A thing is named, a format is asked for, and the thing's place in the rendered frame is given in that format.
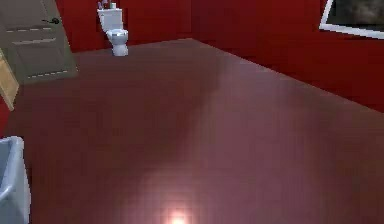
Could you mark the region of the grey room door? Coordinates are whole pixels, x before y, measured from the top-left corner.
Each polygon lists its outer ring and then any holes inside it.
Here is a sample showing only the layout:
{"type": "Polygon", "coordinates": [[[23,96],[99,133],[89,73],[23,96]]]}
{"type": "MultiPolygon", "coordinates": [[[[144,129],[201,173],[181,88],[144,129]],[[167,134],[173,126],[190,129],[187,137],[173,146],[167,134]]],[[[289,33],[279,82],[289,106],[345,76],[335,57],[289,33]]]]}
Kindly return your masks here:
{"type": "Polygon", "coordinates": [[[78,74],[55,0],[0,0],[0,49],[19,84],[78,74]]]}

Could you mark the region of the white framed wall picture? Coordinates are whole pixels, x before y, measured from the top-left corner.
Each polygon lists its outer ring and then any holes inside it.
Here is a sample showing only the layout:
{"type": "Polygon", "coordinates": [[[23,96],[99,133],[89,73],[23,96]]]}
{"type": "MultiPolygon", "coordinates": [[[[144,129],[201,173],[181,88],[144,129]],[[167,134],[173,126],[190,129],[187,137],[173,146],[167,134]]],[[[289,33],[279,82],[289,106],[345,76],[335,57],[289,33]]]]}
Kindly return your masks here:
{"type": "Polygon", "coordinates": [[[327,0],[319,29],[384,40],[384,0],[327,0]]]}

